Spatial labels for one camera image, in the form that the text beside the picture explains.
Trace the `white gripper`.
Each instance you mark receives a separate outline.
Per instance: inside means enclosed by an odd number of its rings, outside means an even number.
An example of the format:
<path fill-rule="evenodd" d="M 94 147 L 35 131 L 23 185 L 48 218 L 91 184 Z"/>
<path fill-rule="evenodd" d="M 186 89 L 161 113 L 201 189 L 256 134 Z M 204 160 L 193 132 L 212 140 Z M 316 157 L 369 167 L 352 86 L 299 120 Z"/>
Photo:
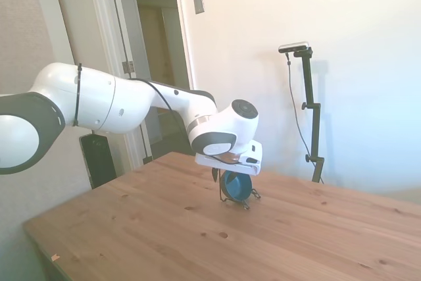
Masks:
<path fill-rule="evenodd" d="M 230 175 L 228 176 L 229 183 L 234 181 L 234 179 L 236 178 L 237 176 L 236 172 L 239 172 L 242 174 L 248 174 L 251 176 L 256 176 L 260 172 L 260 161 L 257 161 L 256 163 L 244 162 L 244 163 L 228 164 L 228 163 L 218 161 L 215 158 L 212 158 L 209 156 L 196 154 L 195 162 L 198 165 L 212 167 L 212 178 L 214 182 L 218 180 L 219 169 L 232 171 Z"/>

